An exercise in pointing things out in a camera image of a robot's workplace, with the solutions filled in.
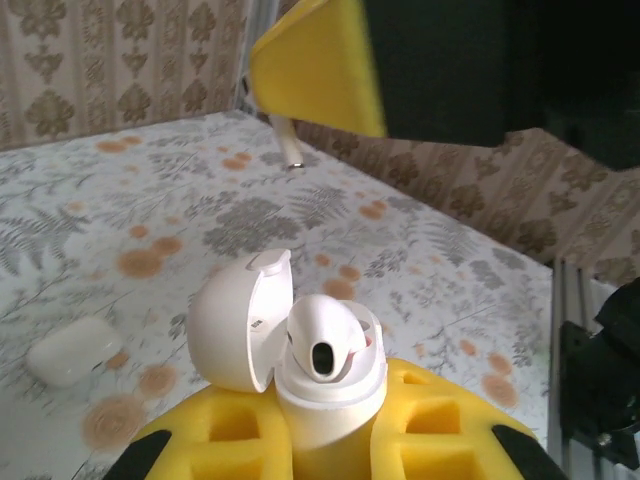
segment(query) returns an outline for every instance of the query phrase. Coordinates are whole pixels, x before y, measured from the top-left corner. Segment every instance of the yellow foam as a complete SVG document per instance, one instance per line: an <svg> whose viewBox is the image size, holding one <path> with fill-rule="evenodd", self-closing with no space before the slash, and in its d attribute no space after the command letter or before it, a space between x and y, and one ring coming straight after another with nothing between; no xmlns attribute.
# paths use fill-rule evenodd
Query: yellow foam
<svg viewBox="0 0 640 480"><path fill-rule="evenodd" d="M491 431L496 424L534 437L467 390L390 359L387 397L371 433L371 478L522 480ZM206 388L136 439L158 430L172 436L147 480L294 480L291 441L273 385L264 394Z"/></svg>
<svg viewBox="0 0 640 480"><path fill-rule="evenodd" d="M386 136L361 0L300 0L253 47L250 77L267 113Z"/></svg>

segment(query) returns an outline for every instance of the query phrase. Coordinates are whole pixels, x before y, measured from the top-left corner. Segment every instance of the gray leaf pattern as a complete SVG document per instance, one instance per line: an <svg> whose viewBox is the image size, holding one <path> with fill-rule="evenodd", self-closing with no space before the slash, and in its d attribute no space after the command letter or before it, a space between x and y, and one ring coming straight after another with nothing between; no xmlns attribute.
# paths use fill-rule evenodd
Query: gray leaf pattern
<svg viewBox="0 0 640 480"><path fill-rule="evenodd" d="M128 137L142 141L98 148ZM0 152L0 403L12 405L26 441L41 439L2 455L0 477L101 479L117 452L97 456L84 443L87 413L113 396L142 400L138 382L151 366L177 377L165 397L144 400L147 420L206 387L189 358L186 312L205 279L268 248L291 249L296 296L324 292L369 307L388 355L489 400L487 359L504 356L519 397L506 410L544 441L549 271L302 148L308 169L289 175L270 127L228 112ZM225 168L231 157L244 169ZM373 200L375 219L361 211ZM24 356L85 315L116 328L124 355L53 391ZM0 432L0 443L10 434ZM55 465L41 450L49 438Z"/></svg>

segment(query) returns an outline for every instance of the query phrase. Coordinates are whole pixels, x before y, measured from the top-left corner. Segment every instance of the white earbud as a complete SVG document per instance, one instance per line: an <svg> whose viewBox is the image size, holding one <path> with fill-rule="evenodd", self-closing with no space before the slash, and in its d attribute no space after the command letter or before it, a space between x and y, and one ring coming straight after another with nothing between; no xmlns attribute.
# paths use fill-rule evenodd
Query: white earbud
<svg viewBox="0 0 640 480"><path fill-rule="evenodd" d="M349 354L367 346L360 322L340 301L327 295L298 300L287 322L291 351L300 367L318 383L335 380Z"/></svg>

